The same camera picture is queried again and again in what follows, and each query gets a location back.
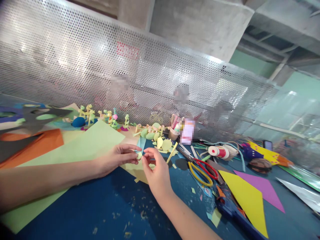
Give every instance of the red scissors handle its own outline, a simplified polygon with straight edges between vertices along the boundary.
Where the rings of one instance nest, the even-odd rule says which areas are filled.
[[[218,180],[219,175],[218,175],[217,171],[210,164],[208,164],[204,161],[201,161],[199,159],[196,159],[196,158],[194,158],[194,160],[202,168],[202,170],[206,172],[206,174],[208,174],[212,179]],[[212,171],[214,172],[215,176],[213,176],[204,166],[202,166],[201,163],[204,163],[205,165],[209,166],[212,169]]]

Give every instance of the person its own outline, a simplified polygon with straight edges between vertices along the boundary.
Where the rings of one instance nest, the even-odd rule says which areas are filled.
[[[120,165],[138,164],[142,149],[119,144],[94,160],[16,167],[0,170],[0,212],[5,213],[23,203],[47,196],[82,182],[105,177]],[[150,189],[182,239],[220,239],[172,190],[169,167],[159,151],[147,148],[141,157]],[[149,164],[155,164],[152,170]]]

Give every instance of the perforated metal screen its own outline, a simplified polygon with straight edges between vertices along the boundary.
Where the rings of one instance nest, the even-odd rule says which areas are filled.
[[[231,140],[276,89],[248,71],[62,0],[4,1],[0,90],[58,107],[118,108],[120,119],[169,125],[196,117],[200,137]],[[179,87],[187,104],[174,103]]]

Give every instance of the hand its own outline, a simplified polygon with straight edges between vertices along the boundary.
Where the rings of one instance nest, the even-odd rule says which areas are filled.
[[[174,194],[171,187],[168,164],[159,151],[155,148],[147,148],[144,152],[145,154],[141,157],[142,166],[154,197],[159,201],[163,197]],[[156,165],[154,170],[150,168],[149,164]]]
[[[141,148],[132,144],[119,144],[110,150],[105,156],[99,157],[94,161],[98,165],[100,177],[104,177],[115,170],[117,167],[126,164],[138,164],[138,154],[134,150],[142,151]]]

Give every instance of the pink paper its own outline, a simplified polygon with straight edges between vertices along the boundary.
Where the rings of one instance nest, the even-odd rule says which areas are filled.
[[[280,199],[278,198],[276,191],[274,190],[273,186],[271,185],[268,179],[253,176],[243,172],[238,172],[236,170],[233,171],[243,180],[245,180],[246,182],[254,186],[256,189],[258,189],[260,192],[262,192],[262,196],[266,201],[278,208],[281,212],[285,213]]]

